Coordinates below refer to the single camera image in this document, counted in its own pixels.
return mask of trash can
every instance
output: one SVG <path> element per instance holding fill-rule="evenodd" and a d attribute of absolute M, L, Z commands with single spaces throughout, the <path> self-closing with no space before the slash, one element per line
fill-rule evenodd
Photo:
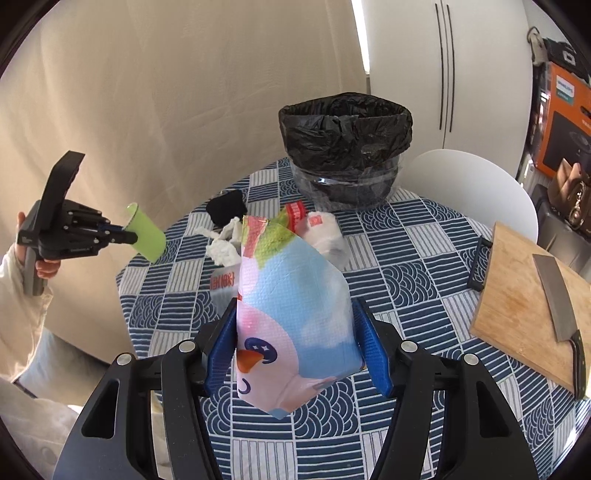
<path fill-rule="evenodd" d="M 407 108 L 364 93 L 285 106 L 279 123 L 297 187 L 328 212 L 384 202 L 413 136 Z"/>

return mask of table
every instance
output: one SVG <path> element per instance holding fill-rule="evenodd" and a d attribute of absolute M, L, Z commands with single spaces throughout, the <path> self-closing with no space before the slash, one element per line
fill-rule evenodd
<path fill-rule="evenodd" d="M 231 188 L 242 190 L 251 215 L 268 218 L 302 199 L 286 158 Z M 586 425 L 591 401 L 575 403 L 564 388 L 468 332 L 479 294 L 468 290 L 466 281 L 478 238 L 490 239 L 489 228 L 405 190 L 388 201 L 373 210 L 336 213 L 352 252 L 344 272 L 352 297 L 363 296 L 376 318 L 431 353 L 480 357 L 519 420 L 540 477 L 547 478 Z M 138 255 L 117 276 L 141 358 L 165 353 L 217 318 L 209 296 L 215 266 L 204 257 L 210 240 L 196 235 L 200 226 L 213 226 L 204 205 L 166 231 L 166 251 L 156 264 Z M 486 258 L 482 264 L 485 270 Z M 368 373 L 360 372 L 276 420 L 238 398 L 229 372 L 203 412 L 228 480 L 367 479 L 394 402 L 381 397 Z M 442 426 L 443 395 L 436 394 L 421 478 L 436 472 Z"/>

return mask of white wall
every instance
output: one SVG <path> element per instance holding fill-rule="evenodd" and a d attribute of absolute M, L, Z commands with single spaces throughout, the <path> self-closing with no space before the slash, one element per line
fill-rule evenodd
<path fill-rule="evenodd" d="M 67 150 L 87 155 L 70 198 L 118 225 L 138 202 L 161 228 L 285 156 L 280 108 L 365 90 L 355 30 L 344 1 L 59 2 L 0 79 L 0 255 Z M 129 351 L 132 254 L 65 261 L 47 327 L 108 363 Z"/>
<path fill-rule="evenodd" d="M 527 23 L 529 23 L 530 27 L 538 27 L 542 37 L 556 41 L 567 41 L 554 21 L 538 7 L 534 0 L 523 0 L 523 6 L 525 7 Z"/>

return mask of cabinet door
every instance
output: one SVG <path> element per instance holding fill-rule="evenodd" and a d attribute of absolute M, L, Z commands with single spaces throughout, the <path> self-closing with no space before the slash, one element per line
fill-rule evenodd
<path fill-rule="evenodd" d="M 442 148 L 447 51 L 441 6 L 433 0 L 363 0 L 363 15 L 371 93 L 413 115 L 405 157 Z"/>
<path fill-rule="evenodd" d="M 533 81 L 522 0 L 442 4 L 453 106 L 444 147 L 486 158 L 515 177 L 530 120 Z"/>

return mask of orange beak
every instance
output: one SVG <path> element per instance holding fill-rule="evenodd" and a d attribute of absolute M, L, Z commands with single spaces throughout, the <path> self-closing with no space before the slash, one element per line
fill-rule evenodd
<path fill-rule="evenodd" d="M 265 356 L 262 353 L 255 352 L 254 350 L 238 350 L 236 352 L 236 364 L 238 370 L 243 374 L 250 372 L 252 367 L 264 358 Z"/>

